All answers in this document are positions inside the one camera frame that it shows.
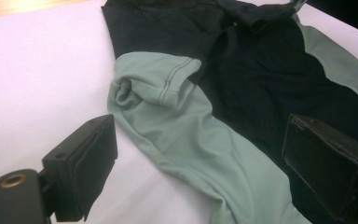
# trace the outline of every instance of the garment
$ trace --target garment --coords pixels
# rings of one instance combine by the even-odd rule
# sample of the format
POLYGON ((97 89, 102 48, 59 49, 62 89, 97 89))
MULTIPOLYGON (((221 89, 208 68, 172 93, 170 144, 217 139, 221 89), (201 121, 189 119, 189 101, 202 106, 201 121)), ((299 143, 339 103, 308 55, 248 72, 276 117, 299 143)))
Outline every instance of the garment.
POLYGON ((302 4, 103 8, 117 57, 110 111, 159 169, 213 199, 212 223, 336 223, 284 164, 282 141, 291 113, 358 140, 358 61, 299 23, 302 4))

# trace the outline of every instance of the sage green fabric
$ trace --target sage green fabric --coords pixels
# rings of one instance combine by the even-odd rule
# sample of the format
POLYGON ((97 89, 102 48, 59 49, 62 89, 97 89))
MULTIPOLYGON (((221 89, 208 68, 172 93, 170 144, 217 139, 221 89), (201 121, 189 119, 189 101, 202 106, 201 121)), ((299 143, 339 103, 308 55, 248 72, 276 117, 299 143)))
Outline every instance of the sage green fabric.
POLYGON ((287 176, 212 116, 207 97, 186 79, 199 68, 187 57, 124 54, 109 110, 160 170, 211 199, 212 223, 309 223, 292 205, 287 176))
POLYGON ((358 94, 358 59, 317 29, 299 22, 298 26, 305 51, 319 60, 326 77, 358 94))

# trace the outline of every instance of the black fabric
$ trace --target black fabric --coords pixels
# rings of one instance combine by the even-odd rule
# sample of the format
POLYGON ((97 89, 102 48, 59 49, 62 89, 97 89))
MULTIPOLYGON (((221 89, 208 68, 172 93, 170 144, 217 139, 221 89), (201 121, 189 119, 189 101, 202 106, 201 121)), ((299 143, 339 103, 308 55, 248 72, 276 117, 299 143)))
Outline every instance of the black fabric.
POLYGON ((318 60, 305 52, 290 18, 295 5, 109 0, 103 14, 116 57, 150 51, 200 59, 202 67, 190 80, 211 101, 213 115, 286 172, 293 204, 307 219, 340 223, 281 155, 291 113, 319 119, 358 140, 358 95, 328 80, 318 60))

